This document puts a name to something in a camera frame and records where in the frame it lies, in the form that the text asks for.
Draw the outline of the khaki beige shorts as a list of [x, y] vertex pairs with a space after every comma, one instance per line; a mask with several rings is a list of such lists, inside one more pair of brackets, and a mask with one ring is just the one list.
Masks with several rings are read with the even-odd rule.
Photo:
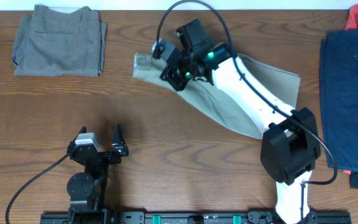
[[[253, 59], [246, 54], [238, 53], [247, 69], [279, 99], [296, 106], [301, 78], [298, 74]], [[160, 79], [165, 68], [164, 61], [157, 61], [150, 54], [134, 55], [133, 78], [173, 91], [174, 88]], [[262, 132], [241, 107], [223, 91], [206, 82], [190, 81], [177, 95], [185, 102], [231, 131], [262, 139]]]

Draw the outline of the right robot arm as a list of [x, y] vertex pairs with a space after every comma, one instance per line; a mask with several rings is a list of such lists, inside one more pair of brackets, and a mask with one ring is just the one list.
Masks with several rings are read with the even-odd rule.
[[299, 111], [269, 91], [227, 43], [215, 44], [197, 19], [179, 27], [183, 46], [159, 39], [153, 57], [164, 60], [160, 78], [182, 91], [190, 80], [200, 78], [225, 93], [244, 111], [262, 134], [260, 160], [276, 182], [275, 211], [284, 223], [301, 223], [310, 209], [307, 186], [321, 155], [313, 113]]

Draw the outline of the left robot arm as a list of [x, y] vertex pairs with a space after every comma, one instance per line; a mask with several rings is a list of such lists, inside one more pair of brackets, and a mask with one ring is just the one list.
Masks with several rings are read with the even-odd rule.
[[109, 166], [121, 163], [129, 155], [128, 146], [117, 123], [112, 138], [113, 149], [99, 152], [95, 133], [82, 127], [67, 148], [71, 160], [83, 165], [83, 172], [73, 175], [67, 183], [70, 196], [69, 223], [119, 223], [114, 210], [104, 206]]

